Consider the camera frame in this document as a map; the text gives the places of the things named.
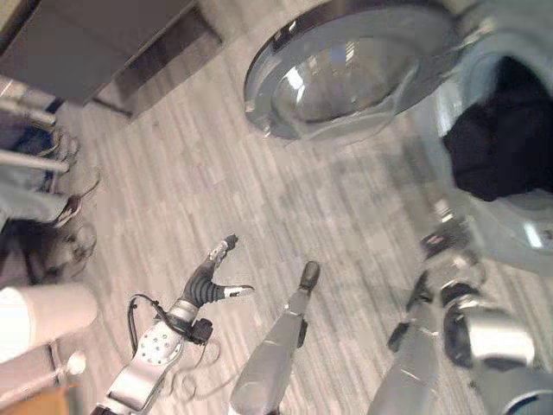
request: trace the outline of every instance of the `shoe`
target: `shoe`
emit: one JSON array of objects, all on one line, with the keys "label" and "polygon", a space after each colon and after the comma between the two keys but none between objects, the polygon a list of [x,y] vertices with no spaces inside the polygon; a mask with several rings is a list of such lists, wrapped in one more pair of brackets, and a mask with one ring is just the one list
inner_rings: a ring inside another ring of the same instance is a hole
[{"label": "shoe", "polygon": [[321,275],[321,266],[318,262],[309,261],[305,268],[303,268],[302,280],[300,281],[300,288],[307,290],[309,294],[317,285],[319,281],[319,275]]},{"label": "shoe", "polygon": [[67,199],[67,205],[61,211],[60,216],[54,220],[53,227],[63,227],[72,218],[74,218],[82,207],[82,201],[82,197],[79,195],[69,196],[69,199]]}]

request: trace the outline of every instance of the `gray floor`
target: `gray floor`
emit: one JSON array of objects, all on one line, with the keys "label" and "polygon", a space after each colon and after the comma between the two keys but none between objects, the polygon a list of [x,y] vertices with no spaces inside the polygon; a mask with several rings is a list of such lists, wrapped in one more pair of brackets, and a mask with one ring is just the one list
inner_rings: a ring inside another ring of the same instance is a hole
[{"label": "gray floor", "polygon": [[[386,340],[422,269],[418,241],[432,229],[440,192],[409,115],[377,137],[338,149],[284,146],[248,125],[242,85],[253,55],[311,3],[205,0],[202,9],[226,42],[202,69],[130,122],[92,105],[60,111],[61,123],[83,144],[73,189],[90,183],[95,166],[103,177],[83,209],[97,228],[98,246],[79,276],[96,291],[103,317],[61,342],[66,354],[77,347],[88,356],[77,380],[85,413],[130,357],[130,295],[148,293],[168,307],[229,233],[240,243],[217,279],[257,291],[202,311],[213,320],[216,342],[204,364],[178,376],[152,413],[225,413],[232,381],[308,259],[320,261],[323,273],[283,413],[364,413],[370,405],[393,359]],[[158,83],[162,90],[163,76],[154,76],[150,87]],[[540,361],[552,370],[553,281],[486,266],[488,292],[528,324]],[[152,314],[144,307],[138,317],[144,329]],[[188,347],[176,370],[194,364],[199,352]],[[441,370],[435,413],[483,413],[466,374],[446,361]],[[187,387],[179,387],[181,380]],[[197,385],[192,400],[191,382]]]}]

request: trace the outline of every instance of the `wire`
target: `wire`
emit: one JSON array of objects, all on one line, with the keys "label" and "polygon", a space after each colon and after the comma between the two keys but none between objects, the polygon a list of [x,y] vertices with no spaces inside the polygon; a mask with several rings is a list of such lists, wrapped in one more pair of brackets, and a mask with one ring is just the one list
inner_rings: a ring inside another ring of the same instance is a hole
[{"label": "wire", "polygon": [[161,318],[161,320],[167,325],[167,327],[173,330],[177,335],[181,335],[185,339],[190,338],[189,332],[179,329],[168,319],[167,313],[162,308],[162,306],[159,305],[158,301],[154,301],[144,294],[135,294],[130,298],[129,308],[127,309],[127,326],[129,328],[130,345],[132,347],[133,356],[137,353],[138,350],[137,326],[135,324],[134,317],[134,310],[138,307],[136,304],[138,298],[143,298],[147,300],[149,302],[149,305],[151,305],[151,307],[156,311],[159,318]]},{"label": "wire", "polygon": [[80,197],[85,197],[86,195],[90,194],[95,188],[98,187],[98,185],[100,184],[100,181],[102,180],[102,176],[100,174],[100,170],[98,167],[94,168],[94,170],[96,171],[96,182],[94,182],[94,184],[87,190],[85,190],[81,195]]}]

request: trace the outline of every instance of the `laundry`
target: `laundry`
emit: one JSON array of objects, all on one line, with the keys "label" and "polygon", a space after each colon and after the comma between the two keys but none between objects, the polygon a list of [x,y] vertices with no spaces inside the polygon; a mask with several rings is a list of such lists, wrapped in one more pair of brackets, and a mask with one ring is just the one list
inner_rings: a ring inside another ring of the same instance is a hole
[{"label": "laundry", "polygon": [[553,188],[553,103],[511,58],[499,64],[493,95],[461,114],[443,142],[457,187],[484,201]]}]

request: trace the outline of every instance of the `washing machine door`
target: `washing machine door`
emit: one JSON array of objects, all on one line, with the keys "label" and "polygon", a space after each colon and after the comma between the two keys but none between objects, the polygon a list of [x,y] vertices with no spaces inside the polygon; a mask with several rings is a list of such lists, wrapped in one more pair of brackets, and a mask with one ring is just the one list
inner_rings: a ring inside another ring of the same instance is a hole
[{"label": "washing machine door", "polygon": [[457,60],[454,16],[427,0],[333,0],[259,50],[246,117],[287,139],[372,135],[432,93]]}]

